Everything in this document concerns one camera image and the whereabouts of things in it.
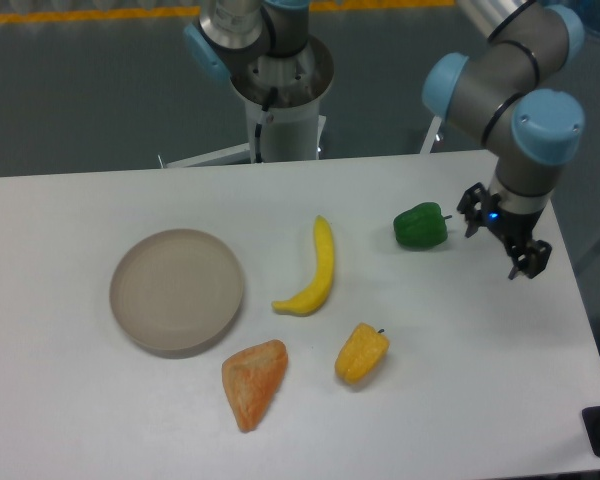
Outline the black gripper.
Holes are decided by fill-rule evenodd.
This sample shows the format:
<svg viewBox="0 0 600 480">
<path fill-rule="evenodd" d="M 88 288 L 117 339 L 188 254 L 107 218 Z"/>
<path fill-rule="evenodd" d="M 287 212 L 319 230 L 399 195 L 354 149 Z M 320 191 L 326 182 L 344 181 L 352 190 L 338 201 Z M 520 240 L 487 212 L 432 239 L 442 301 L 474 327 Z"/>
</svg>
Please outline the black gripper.
<svg viewBox="0 0 600 480">
<path fill-rule="evenodd" d="M 542 240 L 532 240 L 533 230 L 541 211 L 517 214 L 494 210 L 495 196 L 478 182 L 467 189 L 456 208 L 464 217 L 466 237 L 472 237 L 480 228 L 487 228 L 504 245 L 510 246 L 507 254 L 512 261 L 508 279 L 523 275 L 533 279 L 547 267 L 552 246 Z"/>
</svg>

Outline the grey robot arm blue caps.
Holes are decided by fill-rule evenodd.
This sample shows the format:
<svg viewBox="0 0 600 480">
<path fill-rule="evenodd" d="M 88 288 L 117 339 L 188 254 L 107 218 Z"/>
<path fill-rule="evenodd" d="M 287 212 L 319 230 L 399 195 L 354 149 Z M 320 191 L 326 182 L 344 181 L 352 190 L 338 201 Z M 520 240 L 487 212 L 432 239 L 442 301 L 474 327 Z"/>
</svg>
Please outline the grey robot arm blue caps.
<svg viewBox="0 0 600 480">
<path fill-rule="evenodd" d="M 533 236 L 585 125 L 580 104 L 543 87 L 580 51 L 577 14 L 534 1 L 464 1 L 461 10 L 486 37 L 478 60 L 442 57 L 422 87 L 423 104 L 497 157 L 488 185 L 470 187 L 458 211 L 469 234 L 489 230 L 504 246 L 513 276 L 533 278 L 552 248 Z M 205 1 L 184 41 L 206 73 L 243 101 L 255 163 L 314 160 L 319 104 L 333 59 L 309 32 L 305 1 Z"/>
</svg>

